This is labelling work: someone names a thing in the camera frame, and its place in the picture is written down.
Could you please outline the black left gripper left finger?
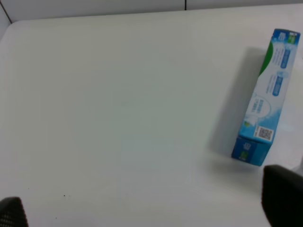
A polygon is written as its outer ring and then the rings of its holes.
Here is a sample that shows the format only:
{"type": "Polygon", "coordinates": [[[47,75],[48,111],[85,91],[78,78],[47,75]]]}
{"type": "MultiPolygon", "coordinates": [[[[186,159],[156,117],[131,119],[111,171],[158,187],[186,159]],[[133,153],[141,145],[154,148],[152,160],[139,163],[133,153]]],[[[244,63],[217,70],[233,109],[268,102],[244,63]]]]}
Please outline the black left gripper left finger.
{"type": "Polygon", "coordinates": [[[7,197],[0,201],[1,227],[29,227],[27,216],[19,197],[7,197]]]}

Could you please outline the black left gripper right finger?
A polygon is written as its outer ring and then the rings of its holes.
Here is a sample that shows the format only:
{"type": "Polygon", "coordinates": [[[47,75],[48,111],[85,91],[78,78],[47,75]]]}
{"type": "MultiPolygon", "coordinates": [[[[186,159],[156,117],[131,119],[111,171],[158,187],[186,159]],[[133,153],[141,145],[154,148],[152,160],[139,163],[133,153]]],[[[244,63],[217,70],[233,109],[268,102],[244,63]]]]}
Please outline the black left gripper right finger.
{"type": "Polygon", "coordinates": [[[272,227],[301,227],[303,176],[279,165],[265,166],[261,204],[272,227]]]}

